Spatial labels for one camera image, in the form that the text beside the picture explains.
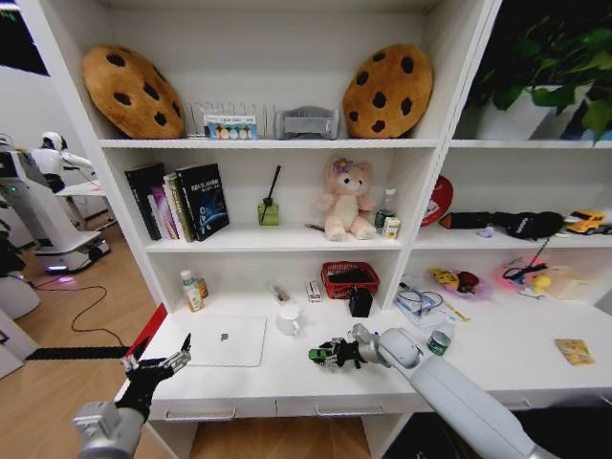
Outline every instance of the cookie-shaped cushion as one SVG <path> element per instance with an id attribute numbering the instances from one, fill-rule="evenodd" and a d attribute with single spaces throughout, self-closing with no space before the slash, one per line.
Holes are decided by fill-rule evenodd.
<path id="1" fill-rule="evenodd" d="M 429 102 L 433 75 L 425 53 L 398 44 L 371 55 L 344 93 L 344 118 L 351 137 L 403 136 Z"/>
<path id="2" fill-rule="evenodd" d="M 183 106 L 157 68 L 119 46 L 96 46 L 83 60 L 85 85 L 100 112 L 134 139 L 174 139 L 185 130 Z"/>

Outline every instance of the wooden floor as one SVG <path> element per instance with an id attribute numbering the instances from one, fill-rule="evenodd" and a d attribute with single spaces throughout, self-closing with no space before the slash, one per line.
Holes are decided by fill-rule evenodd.
<path id="1" fill-rule="evenodd" d="M 77 323 L 106 327 L 129 345 L 155 305 L 117 225 L 104 236 L 112 252 L 94 267 L 43 289 L 103 285 L 108 296 Z M 24 274 L 40 284 L 52 279 L 31 252 Z M 102 332 L 78 334 L 73 317 L 94 302 L 99 289 L 39 292 L 41 305 L 17 323 L 41 346 L 115 346 Z M 86 402 L 112 400 L 124 380 L 117 361 L 30 361 L 0 380 L 0 457 L 76 458 L 80 444 L 70 421 Z M 143 431 L 139 459 L 170 456 Z M 277 418 L 202 424 L 191 453 L 198 459 L 363 459 L 369 457 L 359 419 Z"/>

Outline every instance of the bottle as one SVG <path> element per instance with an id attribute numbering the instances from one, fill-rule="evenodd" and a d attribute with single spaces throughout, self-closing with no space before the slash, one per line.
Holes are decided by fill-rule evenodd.
<path id="1" fill-rule="evenodd" d="M 200 298 L 200 291 L 196 285 L 196 279 L 193 277 L 191 270 L 181 271 L 181 278 L 183 280 L 183 290 L 187 295 L 187 302 L 189 303 L 189 309 L 194 313 L 204 308 L 204 302 Z"/>
<path id="2" fill-rule="evenodd" d="M 377 232 L 383 232 L 384 220 L 386 217 L 395 217 L 395 188 L 387 188 L 384 191 L 384 200 L 382 201 L 381 208 L 376 212 L 376 218 L 374 219 L 374 226 Z"/>
<path id="3" fill-rule="evenodd" d="M 455 336 L 455 325 L 457 321 L 454 317 L 447 319 L 440 325 L 436 326 L 427 339 L 427 347 L 437 356 L 444 355 L 447 352 L 450 342 Z"/>

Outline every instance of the white desk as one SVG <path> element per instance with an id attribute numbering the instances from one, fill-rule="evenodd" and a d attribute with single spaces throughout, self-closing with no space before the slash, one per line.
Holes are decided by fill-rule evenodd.
<path id="1" fill-rule="evenodd" d="M 300 300 L 304 293 L 292 291 Z M 370 452 L 382 457 L 412 413 L 428 410 L 424 400 L 392 369 L 365 364 L 336 371 L 310 362 L 308 350 L 343 337 L 356 322 L 370 331 L 405 327 L 425 336 L 397 310 L 375 308 L 370 317 L 350 317 L 345 301 L 318 305 L 298 301 L 305 310 L 304 336 L 292 339 L 275 327 L 278 306 L 267 291 L 213 295 L 205 310 L 186 306 L 168 315 L 144 358 L 167 357 L 186 334 L 212 315 L 264 315 L 268 318 L 261 365 L 256 368 L 188 366 L 162 382 L 153 397 L 150 421 L 174 450 L 188 457 L 197 422 L 233 417 L 362 416 Z M 446 358 L 510 409 L 544 407 L 585 393 L 612 396 L 612 317 L 573 301 L 537 301 L 497 291 L 488 303 L 454 299 L 471 317 L 460 323 Z M 555 338 L 584 339 L 597 361 L 573 367 L 554 345 Z M 191 349 L 192 354 L 198 349 Z"/>
<path id="2" fill-rule="evenodd" d="M 117 223 L 117 220 L 115 219 L 115 214 L 113 213 L 113 210 L 111 209 L 111 206 L 108 203 L 108 200 L 106 199 L 106 194 L 104 193 L 104 189 L 102 188 L 102 186 L 99 184 L 99 180 L 83 182 L 82 184 L 76 185 L 68 185 L 64 189 L 59 190 L 55 194 L 55 196 L 66 198 L 66 204 L 73 213 L 74 218 L 78 221 L 81 230 L 85 230 L 86 223 L 85 219 L 78 210 L 77 205 L 75 205 L 75 202 L 72 199 L 74 196 L 93 196 L 102 198 L 104 200 L 106 208 L 108 209 L 109 219 L 104 225 L 100 226 L 99 228 L 96 228 L 97 231 L 106 230 L 108 227 Z"/>

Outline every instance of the white cup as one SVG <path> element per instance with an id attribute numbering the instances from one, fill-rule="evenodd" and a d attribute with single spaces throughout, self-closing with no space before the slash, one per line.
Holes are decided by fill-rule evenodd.
<path id="1" fill-rule="evenodd" d="M 276 325 L 278 329 L 288 337 L 296 337 L 299 335 L 299 317 L 302 311 L 294 304 L 285 304 L 280 307 L 280 312 L 276 317 Z"/>

